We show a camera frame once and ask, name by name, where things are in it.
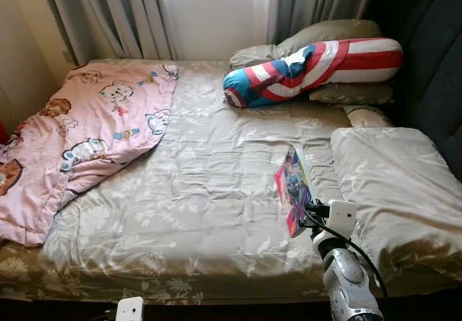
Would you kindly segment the colourful comic book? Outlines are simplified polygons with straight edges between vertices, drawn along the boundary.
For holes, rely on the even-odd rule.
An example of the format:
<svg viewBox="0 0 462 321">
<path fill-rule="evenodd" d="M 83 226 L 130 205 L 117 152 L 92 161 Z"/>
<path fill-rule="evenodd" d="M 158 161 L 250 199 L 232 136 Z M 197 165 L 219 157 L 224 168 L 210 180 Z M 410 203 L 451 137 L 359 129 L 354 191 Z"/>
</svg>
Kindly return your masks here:
<svg viewBox="0 0 462 321">
<path fill-rule="evenodd" d="M 310 226 L 307 207 L 314 200 L 310 192 L 309 173 L 302 163 L 299 147 L 288 146 L 286 156 L 274 174 L 274 180 L 282 206 L 288 211 L 288 235 L 296 238 Z"/>
</svg>

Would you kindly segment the large grey floral pillow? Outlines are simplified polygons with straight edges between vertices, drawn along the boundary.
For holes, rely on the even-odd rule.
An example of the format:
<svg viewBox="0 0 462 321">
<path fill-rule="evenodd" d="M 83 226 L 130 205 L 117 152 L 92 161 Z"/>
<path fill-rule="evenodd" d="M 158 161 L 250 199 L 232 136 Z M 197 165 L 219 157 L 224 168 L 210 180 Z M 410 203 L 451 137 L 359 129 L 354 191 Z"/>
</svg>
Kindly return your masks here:
<svg viewBox="0 0 462 321">
<path fill-rule="evenodd" d="M 461 281 L 461 183 L 429 137 L 412 128 L 340 128 L 331 147 L 342 196 L 359 206 L 355 241 L 383 277 Z"/>
</svg>

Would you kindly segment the pink cartoon blanket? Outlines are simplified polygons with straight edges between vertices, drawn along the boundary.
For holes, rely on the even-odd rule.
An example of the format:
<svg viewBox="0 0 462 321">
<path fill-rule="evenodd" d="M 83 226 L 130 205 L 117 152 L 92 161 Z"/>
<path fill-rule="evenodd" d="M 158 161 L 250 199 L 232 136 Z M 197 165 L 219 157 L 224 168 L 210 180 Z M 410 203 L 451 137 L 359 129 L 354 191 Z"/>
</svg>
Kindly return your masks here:
<svg viewBox="0 0 462 321">
<path fill-rule="evenodd" d="M 44 243 L 80 193 L 157 146 L 176 84 L 174 64 L 89 63 L 0 145 L 0 243 Z"/>
</svg>

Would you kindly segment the small beige bolster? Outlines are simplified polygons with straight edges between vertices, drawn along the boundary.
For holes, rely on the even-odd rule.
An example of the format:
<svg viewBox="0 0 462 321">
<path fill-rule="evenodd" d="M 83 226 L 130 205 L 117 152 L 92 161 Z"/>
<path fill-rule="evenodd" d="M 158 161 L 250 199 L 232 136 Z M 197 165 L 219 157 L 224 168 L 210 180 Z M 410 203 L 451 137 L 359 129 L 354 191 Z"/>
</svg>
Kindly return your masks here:
<svg viewBox="0 0 462 321">
<path fill-rule="evenodd" d="M 393 124 L 378 107 L 367 105 L 344 105 L 343 110 L 349 117 L 352 127 L 388 128 Z"/>
</svg>

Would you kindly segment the bed with grey floral sheet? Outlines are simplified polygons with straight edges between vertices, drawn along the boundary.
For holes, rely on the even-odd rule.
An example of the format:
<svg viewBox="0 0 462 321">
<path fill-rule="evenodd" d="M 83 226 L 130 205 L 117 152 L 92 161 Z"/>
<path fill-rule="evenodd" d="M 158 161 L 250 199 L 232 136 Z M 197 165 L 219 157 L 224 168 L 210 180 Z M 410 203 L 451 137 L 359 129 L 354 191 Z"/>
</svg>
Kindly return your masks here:
<svg viewBox="0 0 462 321">
<path fill-rule="evenodd" d="M 307 233 L 289 237 L 274 174 L 288 147 L 299 146 L 311 193 L 346 200 L 331 147 L 335 130 L 351 128 L 346 114 L 300 100 L 235 109 L 220 91 L 226 63 L 183 61 L 179 73 L 158 146 L 66 205 L 44 245 L 0 245 L 0 298 L 326 300 L 323 262 Z M 384 281 L 392 296 L 461 285 L 435 273 L 408 284 Z"/>
</svg>

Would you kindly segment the red white blue striped bolster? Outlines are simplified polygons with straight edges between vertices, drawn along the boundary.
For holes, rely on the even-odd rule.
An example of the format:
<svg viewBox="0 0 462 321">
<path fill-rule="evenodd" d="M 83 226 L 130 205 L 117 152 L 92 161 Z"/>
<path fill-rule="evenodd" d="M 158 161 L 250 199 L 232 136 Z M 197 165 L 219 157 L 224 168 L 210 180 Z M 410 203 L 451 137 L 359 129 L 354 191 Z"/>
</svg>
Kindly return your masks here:
<svg viewBox="0 0 462 321">
<path fill-rule="evenodd" d="M 281 58 L 225 74 L 222 92 L 235 107 L 263 107 L 294 99 L 329 83 L 366 84 L 390 80 L 403 50 L 390 38 L 328 40 Z"/>
</svg>

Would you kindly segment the black upholstered headboard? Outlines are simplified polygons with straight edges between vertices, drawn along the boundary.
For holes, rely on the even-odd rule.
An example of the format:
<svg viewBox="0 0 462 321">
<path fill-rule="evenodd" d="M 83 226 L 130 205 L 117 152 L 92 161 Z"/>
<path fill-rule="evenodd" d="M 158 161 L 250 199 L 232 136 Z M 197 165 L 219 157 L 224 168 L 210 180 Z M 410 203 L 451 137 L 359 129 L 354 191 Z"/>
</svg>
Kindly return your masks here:
<svg viewBox="0 0 462 321">
<path fill-rule="evenodd" d="M 462 0 L 372 0 L 366 19 L 399 41 L 403 61 L 384 108 L 395 126 L 426 134 L 461 174 Z"/>
</svg>

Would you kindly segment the bright window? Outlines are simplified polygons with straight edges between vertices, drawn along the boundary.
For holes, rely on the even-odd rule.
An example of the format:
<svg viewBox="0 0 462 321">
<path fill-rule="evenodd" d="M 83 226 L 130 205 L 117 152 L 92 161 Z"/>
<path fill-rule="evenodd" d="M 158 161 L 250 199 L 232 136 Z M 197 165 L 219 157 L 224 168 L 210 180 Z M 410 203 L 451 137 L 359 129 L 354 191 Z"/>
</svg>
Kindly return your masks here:
<svg viewBox="0 0 462 321">
<path fill-rule="evenodd" d="M 164 0 L 176 58 L 226 61 L 237 50 L 263 45 L 266 17 L 260 0 Z"/>
</svg>

